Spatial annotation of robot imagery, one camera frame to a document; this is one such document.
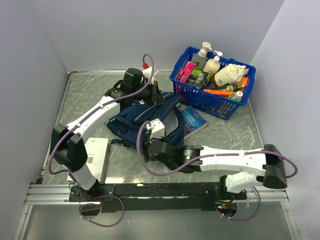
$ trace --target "blue book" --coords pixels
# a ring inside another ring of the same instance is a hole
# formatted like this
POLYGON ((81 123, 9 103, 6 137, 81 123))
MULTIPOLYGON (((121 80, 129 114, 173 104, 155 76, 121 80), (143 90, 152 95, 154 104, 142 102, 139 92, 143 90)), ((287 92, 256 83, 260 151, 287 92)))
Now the blue book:
POLYGON ((181 113, 184 120, 184 139, 203 129, 208 123, 192 106, 184 109, 181 113))

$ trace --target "white book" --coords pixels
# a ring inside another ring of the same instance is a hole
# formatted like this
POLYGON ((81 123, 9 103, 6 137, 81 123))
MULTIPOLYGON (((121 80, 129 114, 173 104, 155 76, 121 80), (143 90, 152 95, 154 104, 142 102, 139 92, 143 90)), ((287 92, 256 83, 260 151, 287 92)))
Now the white book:
POLYGON ((86 164, 92 175, 100 182, 108 148, 108 138, 90 137, 85 143, 88 158, 86 164))

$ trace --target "black mounting plate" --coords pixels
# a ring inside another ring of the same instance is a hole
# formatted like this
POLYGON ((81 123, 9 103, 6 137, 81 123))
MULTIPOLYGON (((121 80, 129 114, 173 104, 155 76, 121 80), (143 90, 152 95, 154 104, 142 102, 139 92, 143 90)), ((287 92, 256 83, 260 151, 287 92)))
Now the black mounting plate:
MULTIPOLYGON (((119 183, 100 184, 102 195, 119 197, 126 211, 130 210, 173 210, 173 209, 201 209, 215 211, 215 202, 230 201, 233 196, 227 192, 219 192, 218 182, 192 183, 119 183)), ((234 194, 237 200, 246 200, 245 191, 234 194)), ((88 202, 76 186, 71 188, 70 202, 88 202)), ((102 200, 102 213, 122 211, 120 202, 105 197, 102 200)))

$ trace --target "red cap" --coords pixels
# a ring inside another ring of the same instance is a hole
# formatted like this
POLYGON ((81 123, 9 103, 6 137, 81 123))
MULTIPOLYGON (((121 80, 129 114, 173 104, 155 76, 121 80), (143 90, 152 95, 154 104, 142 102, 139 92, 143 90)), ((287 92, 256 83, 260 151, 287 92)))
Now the red cap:
POLYGON ((148 63, 144 63, 144 64, 142 64, 142 67, 143 67, 144 69, 147 69, 147 68, 149 68, 149 65, 148 65, 148 63))

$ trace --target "metal frame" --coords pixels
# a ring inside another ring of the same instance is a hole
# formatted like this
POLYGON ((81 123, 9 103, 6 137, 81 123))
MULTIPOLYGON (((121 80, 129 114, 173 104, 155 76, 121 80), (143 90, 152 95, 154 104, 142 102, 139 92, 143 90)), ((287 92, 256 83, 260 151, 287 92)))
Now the metal frame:
MULTIPOLYGON (((60 104, 60 108, 55 120, 55 123, 58 123, 63 105, 66 100, 66 95, 69 89, 70 82, 72 80, 72 76, 75 75, 87 75, 87 74, 123 74, 125 70, 105 70, 105 71, 87 71, 87 72, 68 72, 68 80, 66 83, 66 87, 63 93, 63 98, 60 104)), ((258 132, 258 136, 263 146, 263 141, 259 132, 259 128, 256 122, 256 118, 254 112, 252 110, 252 106, 250 100, 248 101, 250 111, 258 132)), ((50 143, 48 146, 48 150, 44 159, 43 168, 41 171, 41 175, 44 174, 46 170, 47 161, 49 158, 49 149, 50 143)), ((281 202, 283 213, 285 216, 285 220, 287 222, 287 226, 291 235, 291 239, 300 240, 300 234, 298 232, 298 227, 292 213, 287 192, 285 190, 270 190, 264 187, 257 187, 259 190, 262 202, 281 202)), ((25 235, 25 231, 28 225, 28 221, 30 218, 30 214, 33 208, 33 205, 79 205, 79 202, 69 202, 70 189, 66 184, 55 184, 55 185, 41 185, 41 184, 32 184, 28 190, 24 206, 22 209, 21 217, 18 222, 13 240, 22 240, 25 235)), ((247 200, 237 200, 236 202, 257 202, 258 197, 256 193, 252 190, 247 191, 247 200)))

